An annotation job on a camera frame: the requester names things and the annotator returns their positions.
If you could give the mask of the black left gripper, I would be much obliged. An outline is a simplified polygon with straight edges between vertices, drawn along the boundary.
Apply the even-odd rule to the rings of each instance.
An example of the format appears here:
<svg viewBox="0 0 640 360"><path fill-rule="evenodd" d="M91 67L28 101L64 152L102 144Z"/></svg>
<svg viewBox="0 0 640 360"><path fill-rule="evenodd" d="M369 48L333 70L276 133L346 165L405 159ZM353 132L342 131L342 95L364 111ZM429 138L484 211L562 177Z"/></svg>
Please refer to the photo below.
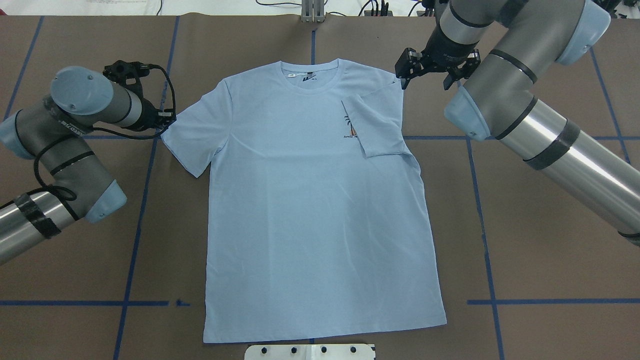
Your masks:
<svg viewBox="0 0 640 360"><path fill-rule="evenodd" d="M149 129L164 130L175 122L176 113L172 108L160 110L150 102L143 102L141 114L135 121L135 132Z"/></svg>

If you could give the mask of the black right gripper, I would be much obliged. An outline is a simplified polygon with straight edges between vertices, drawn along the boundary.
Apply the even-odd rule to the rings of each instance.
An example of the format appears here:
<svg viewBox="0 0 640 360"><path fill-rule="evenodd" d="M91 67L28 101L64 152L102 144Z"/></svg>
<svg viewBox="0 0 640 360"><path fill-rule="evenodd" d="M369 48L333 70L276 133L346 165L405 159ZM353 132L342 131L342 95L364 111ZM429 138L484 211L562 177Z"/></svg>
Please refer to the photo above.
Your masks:
<svg viewBox="0 0 640 360"><path fill-rule="evenodd" d="M462 60L436 60L425 50L417 51L407 47L401 53L395 63L396 78L400 80L401 89L405 91L414 78L429 73L447 73L443 80L443 89L448 91L461 79L469 79L473 72L480 66L482 59L477 48Z"/></svg>

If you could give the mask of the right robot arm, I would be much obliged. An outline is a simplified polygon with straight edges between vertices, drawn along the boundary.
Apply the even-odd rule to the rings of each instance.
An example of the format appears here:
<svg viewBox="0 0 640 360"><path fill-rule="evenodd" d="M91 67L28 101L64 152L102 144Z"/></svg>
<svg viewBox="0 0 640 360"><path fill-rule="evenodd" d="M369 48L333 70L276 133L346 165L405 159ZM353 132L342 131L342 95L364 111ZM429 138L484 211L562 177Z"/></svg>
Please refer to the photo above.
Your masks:
<svg viewBox="0 0 640 360"><path fill-rule="evenodd" d="M444 0L423 50L394 66L402 88L446 73L464 80L445 117L476 141L494 138L543 173L631 244L640 232L639 172L531 89L551 64L578 61L606 32L610 14L592 0Z"/></svg>

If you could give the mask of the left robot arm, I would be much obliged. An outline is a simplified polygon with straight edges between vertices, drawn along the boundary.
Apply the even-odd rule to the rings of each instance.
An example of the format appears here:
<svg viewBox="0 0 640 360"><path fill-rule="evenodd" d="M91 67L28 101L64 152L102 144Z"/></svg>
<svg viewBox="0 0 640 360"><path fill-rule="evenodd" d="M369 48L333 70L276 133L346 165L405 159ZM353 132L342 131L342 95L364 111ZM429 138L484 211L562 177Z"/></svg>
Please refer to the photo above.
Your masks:
<svg viewBox="0 0 640 360"><path fill-rule="evenodd" d="M144 98L141 78L153 70L162 72L173 91L169 73L158 64L117 60L102 72L67 66L55 74L48 95L2 121L2 145L32 161L39 185L1 207L2 264L81 219L98 223L126 204L126 194L85 136L118 135L98 123L130 130L122 137L135 141L166 132L176 110Z"/></svg>

